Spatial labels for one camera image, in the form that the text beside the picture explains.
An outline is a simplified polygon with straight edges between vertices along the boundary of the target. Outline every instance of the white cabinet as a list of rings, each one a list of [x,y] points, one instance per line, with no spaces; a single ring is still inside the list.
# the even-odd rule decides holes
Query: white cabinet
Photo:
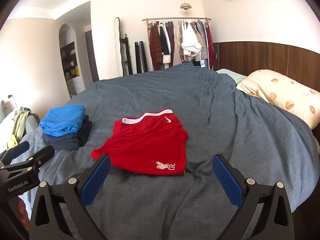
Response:
[[[72,95],[77,95],[84,90],[84,84],[81,81],[81,76],[66,81],[70,97]]]

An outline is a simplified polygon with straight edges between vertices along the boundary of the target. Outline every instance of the red soccer shorts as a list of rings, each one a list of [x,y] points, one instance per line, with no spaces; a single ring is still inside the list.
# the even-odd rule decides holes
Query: red soccer shorts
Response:
[[[113,166],[142,174],[184,174],[187,132],[172,110],[115,121],[113,133],[91,157],[111,158]]]

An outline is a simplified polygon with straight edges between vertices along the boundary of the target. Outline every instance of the black cylindrical speaker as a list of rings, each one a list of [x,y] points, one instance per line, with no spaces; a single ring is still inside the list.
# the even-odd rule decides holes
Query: black cylindrical speaker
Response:
[[[144,52],[143,41],[134,43],[136,51],[137,73],[148,72],[146,54]]]

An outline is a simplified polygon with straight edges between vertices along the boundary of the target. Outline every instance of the gray duvet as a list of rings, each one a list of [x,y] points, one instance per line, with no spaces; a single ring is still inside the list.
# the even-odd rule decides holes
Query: gray duvet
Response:
[[[212,173],[212,157],[219,153],[260,184],[283,182],[292,211],[308,198],[319,178],[309,127],[287,111],[237,90],[226,74],[181,64],[99,81],[68,104],[83,104],[93,128],[84,147],[56,151],[41,168],[40,180],[50,184],[64,183],[90,167],[91,151],[111,136],[115,120],[168,108],[188,132],[184,175],[157,177],[112,167],[94,203],[87,206],[109,240],[216,239],[236,211]],[[41,133],[37,129],[27,135],[30,150],[16,162],[44,146]],[[29,213],[35,193],[33,189],[23,195]],[[81,238],[74,224],[70,229]]]

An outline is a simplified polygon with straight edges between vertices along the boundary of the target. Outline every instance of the black clamp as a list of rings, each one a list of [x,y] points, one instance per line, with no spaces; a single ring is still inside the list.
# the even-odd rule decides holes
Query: black clamp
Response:
[[[30,239],[74,239],[60,207],[65,203],[83,240],[107,240],[85,207],[92,204],[110,168],[110,157],[102,154],[79,178],[54,186],[42,181],[33,204]]]
[[[212,160],[212,169],[230,202],[238,206],[235,215],[217,240],[240,240],[259,203],[263,208],[250,240],[293,240],[293,219],[284,185],[260,185],[233,168],[223,155]]]
[[[25,141],[0,154],[0,231],[4,239],[29,239],[9,202],[39,185],[39,168],[54,155],[53,147],[47,146],[24,162],[10,164],[29,147]]]

